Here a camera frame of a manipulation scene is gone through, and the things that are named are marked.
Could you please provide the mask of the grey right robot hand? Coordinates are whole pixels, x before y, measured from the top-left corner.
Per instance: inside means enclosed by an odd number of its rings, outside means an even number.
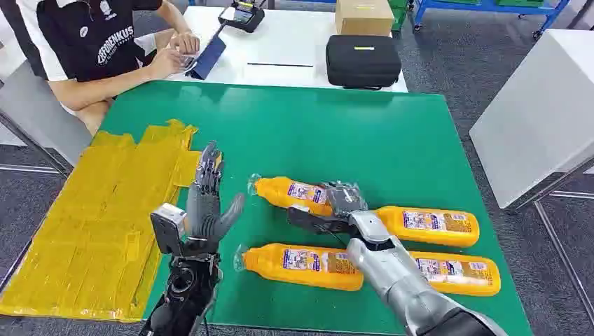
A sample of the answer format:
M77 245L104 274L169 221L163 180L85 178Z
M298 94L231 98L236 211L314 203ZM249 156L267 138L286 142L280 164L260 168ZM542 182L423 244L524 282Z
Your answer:
M354 211L368 210L368 204L356 183L328 181L323 182L322 186L335 217L347 218Z

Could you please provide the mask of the person's right hand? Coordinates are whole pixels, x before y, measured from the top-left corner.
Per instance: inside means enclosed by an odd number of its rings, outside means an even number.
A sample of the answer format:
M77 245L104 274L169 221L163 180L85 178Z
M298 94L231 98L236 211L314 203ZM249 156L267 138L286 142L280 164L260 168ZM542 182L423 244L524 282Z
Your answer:
M157 52L148 66L148 76L151 80L164 79L177 74L184 69L183 57L175 49L165 48Z

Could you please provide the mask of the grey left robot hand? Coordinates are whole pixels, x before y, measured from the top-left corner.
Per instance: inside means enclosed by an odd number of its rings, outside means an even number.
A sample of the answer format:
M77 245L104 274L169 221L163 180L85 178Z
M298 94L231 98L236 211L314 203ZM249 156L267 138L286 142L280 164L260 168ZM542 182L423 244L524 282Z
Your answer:
M220 156L217 143L210 141L200 154L194 180L189 185L185 256L217 253L219 242L242 214L245 203L242 192L234 196L225 211L221 210L220 185L224 161Z

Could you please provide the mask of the person's left hand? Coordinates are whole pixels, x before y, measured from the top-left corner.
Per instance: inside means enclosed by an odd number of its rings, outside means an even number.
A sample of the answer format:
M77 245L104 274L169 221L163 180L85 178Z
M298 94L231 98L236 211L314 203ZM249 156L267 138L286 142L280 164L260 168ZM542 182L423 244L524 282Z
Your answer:
M184 55L194 55L200 50L200 39L191 31L175 34L170 40L171 48Z

